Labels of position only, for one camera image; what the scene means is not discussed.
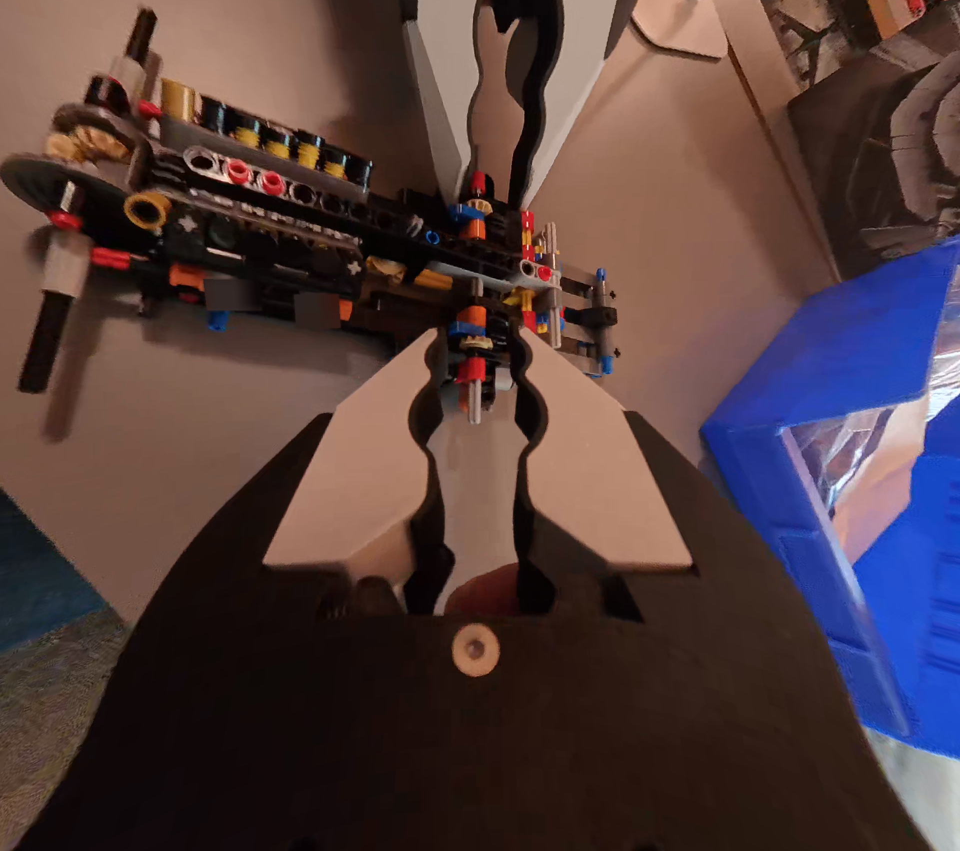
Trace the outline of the clear plastic bag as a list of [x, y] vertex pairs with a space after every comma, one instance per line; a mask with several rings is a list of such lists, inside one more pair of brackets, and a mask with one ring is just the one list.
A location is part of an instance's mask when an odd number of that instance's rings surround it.
[[936, 344], [928, 386], [918, 399], [786, 428], [785, 434], [798, 451], [835, 537], [833, 517], [839, 496], [877, 448], [886, 423], [898, 406], [916, 401], [925, 401], [927, 405], [923, 451], [915, 465], [923, 456], [958, 459], [958, 396], [959, 344], [958, 335], [951, 333]]

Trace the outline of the brown paper bag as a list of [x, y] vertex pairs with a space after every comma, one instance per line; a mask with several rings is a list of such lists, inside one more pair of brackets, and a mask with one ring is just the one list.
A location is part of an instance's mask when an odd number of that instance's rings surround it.
[[914, 465], [925, 447], [926, 401], [907, 402], [890, 415], [879, 442], [834, 507], [841, 550], [855, 564], [906, 510]]

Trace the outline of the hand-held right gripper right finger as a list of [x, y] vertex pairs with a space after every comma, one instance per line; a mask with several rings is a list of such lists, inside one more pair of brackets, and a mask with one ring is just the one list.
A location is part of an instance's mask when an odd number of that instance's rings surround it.
[[514, 333], [517, 601], [528, 615], [639, 615], [635, 573], [693, 559], [625, 408], [533, 331]]

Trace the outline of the multicoloured lego technic model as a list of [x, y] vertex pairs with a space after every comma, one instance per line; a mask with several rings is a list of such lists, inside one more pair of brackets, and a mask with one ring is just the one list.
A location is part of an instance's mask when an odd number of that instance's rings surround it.
[[49, 388], [91, 269], [126, 274], [141, 317], [178, 300], [218, 333], [259, 314], [401, 350], [437, 327], [472, 424], [513, 386], [521, 329], [594, 380], [613, 374], [607, 272], [566, 269], [554, 223], [498, 201], [483, 172], [451, 204], [408, 188], [382, 197], [374, 164], [320, 135], [168, 78], [155, 101], [157, 20], [140, 7], [110, 67], [56, 110], [42, 150], [2, 161], [3, 185], [50, 229], [18, 391]]

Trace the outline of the large blue plastic bin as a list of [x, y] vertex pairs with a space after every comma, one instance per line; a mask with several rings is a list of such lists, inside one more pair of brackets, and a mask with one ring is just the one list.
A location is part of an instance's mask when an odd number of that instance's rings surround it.
[[727, 488], [831, 647], [861, 722], [958, 759], [958, 458], [853, 565], [786, 429], [916, 400], [958, 319], [958, 239], [809, 298], [702, 426]]

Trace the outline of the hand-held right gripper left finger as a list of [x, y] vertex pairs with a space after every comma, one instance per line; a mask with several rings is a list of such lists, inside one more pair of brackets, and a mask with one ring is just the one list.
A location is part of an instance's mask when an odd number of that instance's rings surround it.
[[264, 563], [383, 579], [433, 613], [455, 564], [430, 438], [444, 418], [447, 338], [427, 329], [330, 416]]

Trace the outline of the dark printed cardboard box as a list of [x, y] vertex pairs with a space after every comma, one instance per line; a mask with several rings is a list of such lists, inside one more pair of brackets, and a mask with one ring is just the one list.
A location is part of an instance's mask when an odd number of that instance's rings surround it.
[[959, 232], [959, 0], [803, 91], [787, 114], [844, 280]]

